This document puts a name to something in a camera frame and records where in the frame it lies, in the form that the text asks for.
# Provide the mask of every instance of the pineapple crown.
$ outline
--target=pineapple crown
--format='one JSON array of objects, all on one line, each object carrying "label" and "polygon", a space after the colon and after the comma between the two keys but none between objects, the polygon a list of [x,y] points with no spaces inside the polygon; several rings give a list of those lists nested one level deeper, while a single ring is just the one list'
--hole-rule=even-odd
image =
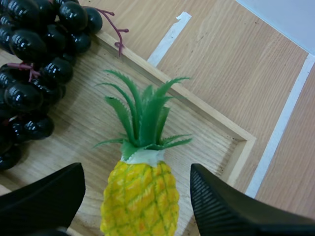
[{"label": "pineapple crown", "polygon": [[122,134],[122,137],[118,139],[100,142],[95,147],[108,143],[121,143],[123,144],[123,152],[131,152],[130,154],[125,153],[125,156],[130,157],[131,154],[140,149],[163,150],[187,144],[192,140],[192,138],[179,140],[182,137],[189,136],[188,134],[162,138],[164,125],[170,111],[170,108],[164,105],[174,98],[166,96],[166,94],[173,84],[189,79],[188,77],[170,80],[157,90],[154,90],[153,86],[149,85],[140,94],[134,82],[127,76],[113,70],[105,70],[105,72],[117,76],[128,86],[134,102],[118,85],[112,83],[98,84],[115,88],[126,100],[129,111],[119,99],[109,96],[105,97],[105,101],[116,111],[126,134]]}]

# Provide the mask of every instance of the wooden tray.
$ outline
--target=wooden tray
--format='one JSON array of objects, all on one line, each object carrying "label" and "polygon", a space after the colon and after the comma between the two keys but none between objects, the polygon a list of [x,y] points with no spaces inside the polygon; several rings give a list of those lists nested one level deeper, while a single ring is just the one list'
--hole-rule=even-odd
[{"label": "wooden tray", "polygon": [[[170,80],[128,48],[118,58],[116,40],[101,32],[94,38],[89,52],[78,59],[73,81],[66,97],[50,112],[56,124],[52,137],[31,142],[23,161],[0,175],[0,184],[10,190],[30,184],[73,162],[81,162],[85,171],[87,191],[72,228],[79,234],[101,235],[100,205],[110,172],[120,160],[119,145],[92,147],[100,141],[116,138],[123,132],[113,109],[104,101],[105,95],[119,96],[102,82],[126,86],[105,69],[119,70],[143,88]],[[14,56],[0,52],[1,65],[19,62]],[[166,152],[181,194],[177,236],[197,235],[189,195],[191,163],[200,163],[233,185],[240,175],[254,145],[255,137],[220,114],[181,85],[174,85],[165,135],[193,134],[193,142]]]}]

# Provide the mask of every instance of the plastic pineapple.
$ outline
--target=plastic pineapple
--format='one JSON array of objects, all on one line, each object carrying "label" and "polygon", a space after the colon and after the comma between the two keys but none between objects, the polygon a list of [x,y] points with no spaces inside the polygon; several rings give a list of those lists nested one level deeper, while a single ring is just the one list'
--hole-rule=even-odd
[{"label": "plastic pineapple", "polygon": [[107,236],[173,236],[179,218],[179,192],[171,168],[164,162],[164,152],[191,139],[177,141],[186,135],[162,139],[170,111],[164,105],[172,98],[166,96],[171,86],[187,78],[171,80],[156,91],[148,86],[140,95],[128,77],[116,71],[107,72],[126,83],[134,102],[117,85],[103,83],[123,95],[129,111],[120,100],[105,98],[115,109],[126,135],[98,144],[122,144],[122,158],[104,191],[100,229]]}]

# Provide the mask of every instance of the white tape line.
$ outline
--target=white tape line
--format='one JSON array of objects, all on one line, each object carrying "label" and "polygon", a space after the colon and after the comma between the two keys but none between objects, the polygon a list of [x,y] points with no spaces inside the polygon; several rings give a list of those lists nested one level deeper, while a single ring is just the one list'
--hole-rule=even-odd
[{"label": "white tape line", "polygon": [[187,12],[183,12],[180,16],[176,17],[176,19],[179,21],[173,24],[173,26],[169,29],[165,37],[162,39],[162,41],[159,43],[157,48],[148,59],[148,62],[153,66],[157,66],[162,58],[165,56],[176,38],[179,36],[188,21],[191,19],[191,15],[189,15]]},{"label": "white tape line", "polygon": [[300,96],[302,88],[306,82],[306,79],[315,63],[315,56],[309,54],[306,58],[304,65],[301,69],[297,80],[292,88],[292,91],[284,105],[284,108],[280,114],[279,120],[275,126],[274,131],[271,134],[269,142],[266,146],[266,149],[261,157],[261,160],[255,170],[255,173],[252,177],[252,180],[246,190],[246,195],[249,197],[255,198],[260,185],[267,173],[268,167],[271,163],[271,160],[276,152],[276,149],[279,145],[279,142],[284,134],[285,128],[289,122],[295,104]]}]

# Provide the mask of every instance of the yellow pineapple body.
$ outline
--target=yellow pineapple body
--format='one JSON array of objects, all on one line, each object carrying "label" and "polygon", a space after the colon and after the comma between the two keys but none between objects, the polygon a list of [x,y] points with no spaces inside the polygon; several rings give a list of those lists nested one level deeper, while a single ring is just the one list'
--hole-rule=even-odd
[{"label": "yellow pineapple body", "polygon": [[106,236],[174,236],[179,192],[171,168],[118,162],[108,179],[100,229]]}]

